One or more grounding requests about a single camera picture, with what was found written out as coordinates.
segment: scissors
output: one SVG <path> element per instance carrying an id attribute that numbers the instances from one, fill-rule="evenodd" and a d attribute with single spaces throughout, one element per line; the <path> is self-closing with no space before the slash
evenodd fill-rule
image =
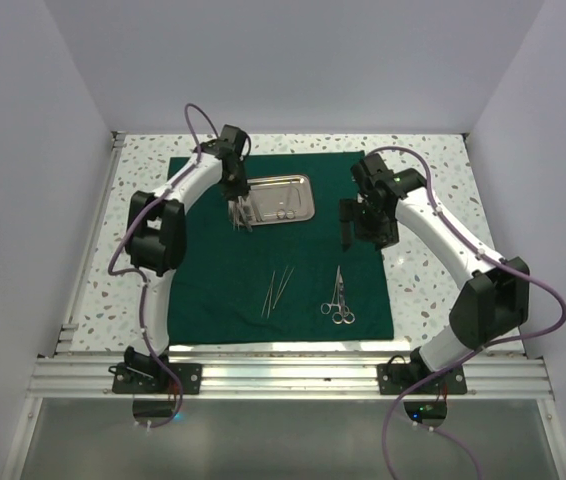
<path id="1" fill-rule="evenodd" d="M 329 315 L 333 308 L 336 308 L 336 311 L 332 313 L 332 321 L 340 325 L 345 323 L 349 325 L 354 323 L 356 317 L 345 304 L 345 289 L 343 288 L 343 277 L 341 276 L 341 266 L 336 270 L 336 281 L 334 282 L 334 291 L 332 292 L 332 300 L 330 303 L 323 303 L 321 305 L 321 313 L 323 315 Z"/>

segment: metal bracket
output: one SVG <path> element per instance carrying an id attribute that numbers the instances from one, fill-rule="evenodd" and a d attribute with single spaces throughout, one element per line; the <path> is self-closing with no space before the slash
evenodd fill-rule
<path id="1" fill-rule="evenodd" d="M 181 380 L 184 395 L 199 394 L 203 377 L 203 366 L 200 363 L 168 363 L 167 366 Z M 112 393 L 121 395 L 168 393 L 167 387 L 158 379 L 131 370 L 124 363 L 112 366 L 108 371 L 114 375 Z"/>
<path id="2" fill-rule="evenodd" d="M 403 390 L 410 386 L 405 382 L 404 371 L 409 364 L 405 363 L 380 363 L 376 366 L 376 380 L 379 384 L 379 393 L 381 395 L 400 395 Z M 465 383 L 465 373 L 463 367 L 450 370 L 435 381 L 432 381 L 421 388 L 415 390 L 413 395 L 437 395 L 440 391 L 439 387 L 447 386 L 448 395 L 465 395 L 467 393 L 467 384 Z"/>

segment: metal tray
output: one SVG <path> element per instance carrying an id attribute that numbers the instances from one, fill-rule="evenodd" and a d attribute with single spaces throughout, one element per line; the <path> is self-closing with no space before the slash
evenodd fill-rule
<path id="1" fill-rule="evenodd" d="M 305 175 L 250 178 L 250 193 L 228 202 L 230 222 L 237 227 L 304 222 L 314 216 L 310 179 Z"/>

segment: table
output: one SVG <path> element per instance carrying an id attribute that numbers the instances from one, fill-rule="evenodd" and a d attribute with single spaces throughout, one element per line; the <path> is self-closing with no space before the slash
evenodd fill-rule
<path id="1" fill-rule="evenodd" d="M 430 163 L 434 188 L 441 200 L 478 238 L 493 246 L 460 135 L 255 134 L 252 141 L 252 153 L 259 155 L 369 151 L 384 145 L 413 148 Z M 122 352 L 138 335 L 139 279 L 136 275 L 110 277 L 106 271 L 107 263 L 124 232 L 131 195 L 137 190 L 152 190 L 163 183 L 169 159 L 189 156 L 193 146 L 189 135 L 125 137 L 102 221 L 94 232 L 93 255 L 89 256 L 91 261 L 72 311 L 74 329 L 68 351 Z M 395 170 L 420 169 L 418 162 L 408 155 L 387 153 L 384 157 L 388 166 Z M 393 341 L 173 346 L 171 349 L 215 352 L 412 350 L 447 323 L 458 289 L 441 262 L 421 240 L 405 227 L 399 228 L 400 243 L 383 251 L 394 318 Z M 123 255 L 120 262 L 127 260 L 128 257 Z M 493 350 L 524 352 L 520 341 L 498 345 Z"/>

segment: forceps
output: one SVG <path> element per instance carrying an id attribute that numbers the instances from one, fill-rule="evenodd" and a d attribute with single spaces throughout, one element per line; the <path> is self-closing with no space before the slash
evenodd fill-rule
<path id="1" fill-rule="evenodd" d="M 341 275 L 341 266 L 336 269 L 336 281 L 334 282 L 334 291 L 332 292 L 332 300 L 330 303 L 321 304 L 321 313 L 323 315 L 329 315 L 332 309 L 336 309 L 332 313 L 332 321 L 340 325 L 345 323 L 349 325 L 356 320 L 356 317 L 345 304 L 345 289 L 343 288 L 343 276 Z"/>

